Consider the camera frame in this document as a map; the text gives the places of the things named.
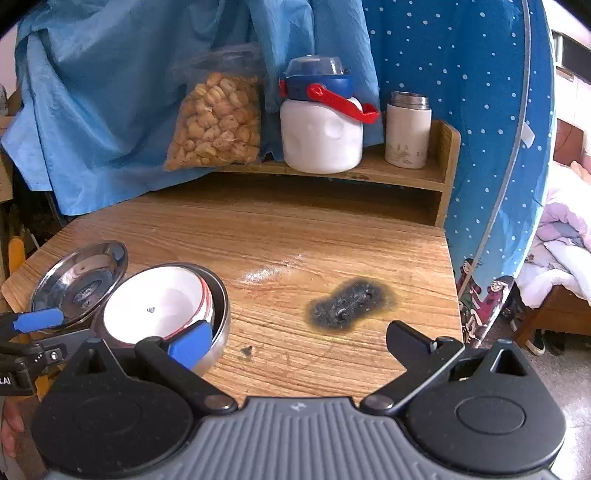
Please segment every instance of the blue cloth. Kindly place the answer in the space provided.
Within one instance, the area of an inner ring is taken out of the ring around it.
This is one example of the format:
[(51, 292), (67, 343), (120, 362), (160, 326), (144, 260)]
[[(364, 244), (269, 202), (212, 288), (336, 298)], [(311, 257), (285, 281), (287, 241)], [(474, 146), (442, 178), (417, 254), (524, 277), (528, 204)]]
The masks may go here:
[[(262, 150), (282, 158), (278, 75), (291, 58), (339, 56), (355, 96), (378, 104), (355, 0), (47, 0), (20, 24), (24, 109), (2, 138), (31, 190), (53, 190), (65, 215), (91, 212), (211, 169), (163, 172), (179, 104), (178, 67), (258, 40), (268, 73)], [(365, 144), (383, 141), (380, 124)]]

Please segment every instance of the stainless steel plate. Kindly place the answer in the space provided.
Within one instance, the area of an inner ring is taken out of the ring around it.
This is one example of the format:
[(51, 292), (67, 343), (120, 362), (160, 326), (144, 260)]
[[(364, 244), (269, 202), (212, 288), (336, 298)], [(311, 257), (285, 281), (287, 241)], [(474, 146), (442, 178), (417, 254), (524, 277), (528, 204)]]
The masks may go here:
[(31, 295), (30, 310), (59, 307), (59, 329), (84, 322), (119, 285), (127, 269), (125, 245), (114, 240), (88, 245), (56, 263)]

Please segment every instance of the human hand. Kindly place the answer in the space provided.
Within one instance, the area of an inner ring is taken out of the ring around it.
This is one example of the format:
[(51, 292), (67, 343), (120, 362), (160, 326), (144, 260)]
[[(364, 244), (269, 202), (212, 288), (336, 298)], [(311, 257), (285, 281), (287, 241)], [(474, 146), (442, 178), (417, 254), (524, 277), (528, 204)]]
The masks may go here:
[(25, 425), (22, 422), (21, 412), (18, 404), (11, 397), (6, 397), (4, 412), (2, 415), (2, 427), (0, 429), (0, 440), (4, 447), (4, 453), (12, 458), (17, 456), (17, 439), (15, 432), (24, 432)]

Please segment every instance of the plastic bag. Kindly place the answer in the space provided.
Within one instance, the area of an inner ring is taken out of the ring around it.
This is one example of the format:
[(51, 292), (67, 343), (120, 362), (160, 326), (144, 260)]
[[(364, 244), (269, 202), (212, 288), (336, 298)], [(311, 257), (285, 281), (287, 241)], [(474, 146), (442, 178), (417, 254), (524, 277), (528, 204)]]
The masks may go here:
[(227, 47), (182, 69), (183, 99), (165, 170), (253, 163), (261, 145), (261, 77), (255, 44)]

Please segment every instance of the stainless steel lid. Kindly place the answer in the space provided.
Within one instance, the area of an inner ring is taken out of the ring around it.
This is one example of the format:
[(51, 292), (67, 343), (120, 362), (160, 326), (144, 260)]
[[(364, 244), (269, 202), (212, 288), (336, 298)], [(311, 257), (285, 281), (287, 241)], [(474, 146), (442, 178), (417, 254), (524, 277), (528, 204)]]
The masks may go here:
[(412, 110), (429, 110), (429, 99), (418, 93), (392, 92), (390, 94), (390, 105), (410, 108)]

